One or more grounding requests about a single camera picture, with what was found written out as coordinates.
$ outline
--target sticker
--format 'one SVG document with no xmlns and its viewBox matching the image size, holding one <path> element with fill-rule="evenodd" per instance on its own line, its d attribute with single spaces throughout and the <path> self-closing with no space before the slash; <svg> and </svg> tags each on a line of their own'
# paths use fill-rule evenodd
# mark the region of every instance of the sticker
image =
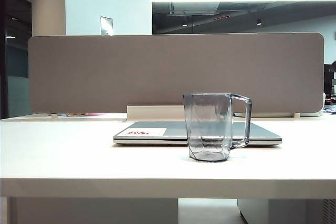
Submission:
<svg viewBox="0 0 336 224">
<path fill-rule="evenodd" d="M 167 128 L 128 128 L 118 136 L 163 136 Z"/>
</svg>

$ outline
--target floor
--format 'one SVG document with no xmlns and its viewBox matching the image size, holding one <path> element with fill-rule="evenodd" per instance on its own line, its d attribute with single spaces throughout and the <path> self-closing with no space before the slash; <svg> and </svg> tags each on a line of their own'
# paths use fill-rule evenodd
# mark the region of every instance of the floor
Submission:
<svg viewBox="0 0 336 224">
<path fill-rule="evenodd" d="M 246 224 L 237 199 L 179 199 L 180 224 Z"/>
</svg>

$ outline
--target spotlight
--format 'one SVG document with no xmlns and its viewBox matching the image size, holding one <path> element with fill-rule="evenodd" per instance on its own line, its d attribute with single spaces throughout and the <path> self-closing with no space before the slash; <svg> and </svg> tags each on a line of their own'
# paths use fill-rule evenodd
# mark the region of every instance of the spotlight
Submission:
<svg viewBox="0 0 336 224">
<path fill-rule="evenodd" d="M 184 16 L 184 18 L 183 18 L 182 26 L 184 26 L 184 27 L 188 26 L 188 20 L 187 20 L 186 16 Z"/>
</svg>

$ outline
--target desk leg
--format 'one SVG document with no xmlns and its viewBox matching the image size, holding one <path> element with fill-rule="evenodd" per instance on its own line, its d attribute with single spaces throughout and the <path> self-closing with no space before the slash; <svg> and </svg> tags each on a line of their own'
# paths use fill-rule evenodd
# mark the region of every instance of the desk leg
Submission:
<svg viewBox="0 0 336 224">
<path fill-rule="evenodd" d="M 178 199 L 16 198 L 20 224 L 171 224 L 178 216 Z"/>
</svg>

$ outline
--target laptop lid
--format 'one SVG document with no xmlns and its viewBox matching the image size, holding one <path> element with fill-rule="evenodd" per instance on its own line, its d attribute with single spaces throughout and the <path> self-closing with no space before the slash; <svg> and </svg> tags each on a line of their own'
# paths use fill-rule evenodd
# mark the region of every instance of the laptop lid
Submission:
<svg viewBox="0 0 336 224">
<path fill-rule="evenodd" d="M 245 122 L 234 122 L 233 140 L 241 140 L 245 133 Z M 186 145 L 187 135 L 184 121 L 136 122 L 113 137 L 117 144 Z M 277 145 L 281 136 L 251 123 L 249 145 Z"/>
</svg>

